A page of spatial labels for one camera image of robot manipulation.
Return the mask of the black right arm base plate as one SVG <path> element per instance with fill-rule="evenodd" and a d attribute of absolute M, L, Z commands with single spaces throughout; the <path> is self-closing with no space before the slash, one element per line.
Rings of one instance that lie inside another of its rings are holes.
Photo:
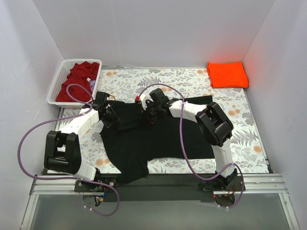
<path fill-rule="evenodd" d="M 199 187 L 204 191 L 230 191 L 235 189 L 235 191 L 246 190 L 246 187 L 242 183 L 241 176 L 235 176 L 233 178 L 224 178 L 218 176 L 214 180 L 202 181 L 199 183 Z"/>

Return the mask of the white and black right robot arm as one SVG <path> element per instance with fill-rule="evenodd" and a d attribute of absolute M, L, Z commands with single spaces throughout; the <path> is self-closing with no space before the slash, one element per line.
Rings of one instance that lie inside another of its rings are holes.
<path fill-rule="evenodd" d="M 135 101 L 141 104 L 142 113 L 151 122 L 167 115 L 179 118 L 180 123 L 186 119 L 199 125 L 205 141 L 212 147 L 216 165 L 213 177 L 201 178 L 201 189 L 226 191 L 235 186 L 237 168 L 230 150 L 234 127 L 217 103 L 199 105 L 184 99 L 169 99 L 161 89 L 155 89 L 149 95 L 141 93 Z"/>

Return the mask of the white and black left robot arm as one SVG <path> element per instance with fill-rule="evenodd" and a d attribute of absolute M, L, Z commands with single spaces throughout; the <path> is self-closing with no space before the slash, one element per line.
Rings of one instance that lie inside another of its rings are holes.
<path fill-rule="evenodd" d="M 59 131 L 50 131 L 46 138 L 44 167 L 86 180 L 90 191 L 96 192 L 102 186 L 99 170 L 82 161 L 80 139 L 100 120 L 106 119 L 111 124 L 118 121 L 109 102 L 112 96 L 97 92 L 90 103 L 84 105 L 66 126 Z"/>

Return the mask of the black t-shirt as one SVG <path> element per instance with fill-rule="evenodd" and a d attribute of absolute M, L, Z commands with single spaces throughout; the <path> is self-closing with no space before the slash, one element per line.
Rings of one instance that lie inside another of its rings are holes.
<path fill-rule="evenodd" d="M 126 184 L 145 177 L 149 173 L 147 162 L 160 158 L 182 159 L 180 134 L 189 159 L 213 158 L 213 150 L 205 141 L 199 125 L 184 119 L 163 117 L 154 124 L 141 114 L 142 106 L 136 103 L 116 101 L 113 110 L 118 122 L 102 128 L 100 133 L 106 154 L 120 170 L 117 181 Z"/>

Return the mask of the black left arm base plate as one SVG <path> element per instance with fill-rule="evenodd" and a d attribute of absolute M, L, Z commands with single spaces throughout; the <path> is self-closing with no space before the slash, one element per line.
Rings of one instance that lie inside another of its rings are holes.
<path fill-rule="evenodd" d="M 94 179 L 95 182 L 104 183 L 111 187 L 117 187 L 117 181 L 115 177 L 107 176 L 107 177 L 97 177 Z M 105 192 L 108 188 L 104 185 L 93 184 L 84 182 L 82 180 L 77 180 L 74 187 L 74 192 L 84 192 L 84 193 L 93 193 L 93 192 Z"/>

